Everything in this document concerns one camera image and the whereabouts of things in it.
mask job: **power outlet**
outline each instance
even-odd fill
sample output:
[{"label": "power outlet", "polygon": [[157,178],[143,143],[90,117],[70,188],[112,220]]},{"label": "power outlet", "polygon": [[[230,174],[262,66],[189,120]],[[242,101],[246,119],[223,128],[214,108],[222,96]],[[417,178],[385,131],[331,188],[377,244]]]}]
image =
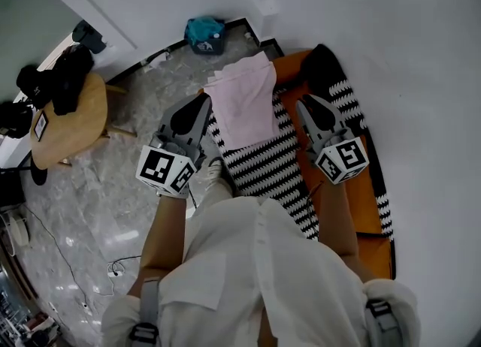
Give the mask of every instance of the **power outlet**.
[{"label": "power outlet", "polygon": [[122,271],[109,271],[107,272],[109,278],[119,278],[123,275]]}]

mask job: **strap buckle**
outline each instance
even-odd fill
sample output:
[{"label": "strap buckle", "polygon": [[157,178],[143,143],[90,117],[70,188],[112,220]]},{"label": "strap buckle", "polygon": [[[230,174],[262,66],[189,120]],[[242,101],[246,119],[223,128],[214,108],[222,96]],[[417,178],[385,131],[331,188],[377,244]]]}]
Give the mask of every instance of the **strap buckle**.
[{"label": "strap buckle", "polygon": [[374,318],[385,314],[392,314],[391,305],[381,299],[370,299],[366,307],[371,311]]},{"label": "strap buckle", "polygon": [[381,299],[371,299],[366,304],[366,308],[373,314],[377,324],[380,326],[381,332],[387,333],[394,330],[401,332],[399,323],[394,317],[391,305],[388,302]]},{"label": "strap buckle", "polygon": [[149,343],[155,345],[157,337],[159,336],[159,329],[151,323],[136,324],[129,334],[129,339],[142,343]]}]

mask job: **wooden table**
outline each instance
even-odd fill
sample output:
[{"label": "wooden table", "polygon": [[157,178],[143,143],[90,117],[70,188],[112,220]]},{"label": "wooden table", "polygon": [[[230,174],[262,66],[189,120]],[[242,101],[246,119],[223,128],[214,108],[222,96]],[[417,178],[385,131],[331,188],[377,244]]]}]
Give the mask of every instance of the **wooden table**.
[{"label": "wooden table", "polygon": [[[109,138],[106,132],[137,137],[134,132],[106,126],[107,90],[126,93],[124,89],[106,85],[98,74],[90,73],[87,74],[79,94],[75,112],[57,116],[53,111],[52,101],[37,112],[30,129],[30,141],[33,161],[39,169],[44,170],[55,164],[71,167],[64,159],[84,151],[97,140]],[[45,112],[48,123],[41,140],[38,141],[34,127],[42,111]]]}]

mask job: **pink towel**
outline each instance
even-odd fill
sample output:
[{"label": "pink towel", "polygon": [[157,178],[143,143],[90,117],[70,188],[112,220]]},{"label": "pink towel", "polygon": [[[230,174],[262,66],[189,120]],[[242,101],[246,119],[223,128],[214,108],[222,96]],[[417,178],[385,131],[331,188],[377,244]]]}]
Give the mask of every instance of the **pink towel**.
[{"label": "pink towel", "polygon": [[204,91],[225,148],[244,148],[279,135],[272,107],[276,70],[264,52],[226,65],[214,72]]}]

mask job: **gray marble floor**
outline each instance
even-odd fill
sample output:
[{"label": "gray marble floor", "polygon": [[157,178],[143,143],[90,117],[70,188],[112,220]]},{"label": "gray marble floor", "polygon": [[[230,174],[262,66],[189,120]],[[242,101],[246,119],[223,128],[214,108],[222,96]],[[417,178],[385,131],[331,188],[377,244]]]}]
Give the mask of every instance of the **gray marble floor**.
[{"label": "gray marble floor", "polygon": [[[24,173],[26,206],[55,237],[77,283],[53,238],[28,211],[31,242],[18,257],[38,292],[39,306],[63,324],[72,345],[98,345],[101,315],[113,300],[107,296],[112,293],[107,262],[140,255],[152,223],[158,198],[135,179],[141,147],[149,143],[166,108],[197,92],[214,70],[258,51],[244,33],[243,26],[228,32],[222,56],[197,56],[183,47],[158,68],[140,69],[118,83],[129,94],[109,95],[110,120],[136,131],[137,138],[112,134],[106,143],[73,158],[72,169],[49,170],[44,186],[36,186]],[[270,49],[268,56],[275,57],[275,51]],[[212,157],[216,149],[208,140],[203,145]],[[206,183],[205,168],[191,181],[197,202]],[[128,291],[138,263],[138,259],[122,262],[126,271],[114,278],[114,295]],[[85,297],[88,310],[83,308]]]}]

